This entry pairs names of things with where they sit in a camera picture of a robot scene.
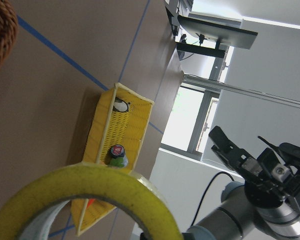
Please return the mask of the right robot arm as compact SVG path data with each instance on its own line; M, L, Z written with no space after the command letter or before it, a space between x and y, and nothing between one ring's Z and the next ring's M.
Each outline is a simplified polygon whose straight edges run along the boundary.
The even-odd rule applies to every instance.
M258 156L237 147L219 126L212 151L244 182L230 182L221 204L183 233L186 240L242 240L252 230L276 240L300 240L300 147L268 144Z

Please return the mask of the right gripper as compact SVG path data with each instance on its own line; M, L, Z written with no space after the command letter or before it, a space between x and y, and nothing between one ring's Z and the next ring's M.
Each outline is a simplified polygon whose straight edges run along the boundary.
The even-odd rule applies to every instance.
M245 179L248 199L257 207L288 205L300 213L300 147L283 142L279 146L265 140L267 147L257 158L230 141L219 126L208 134L211 150L227 166Z

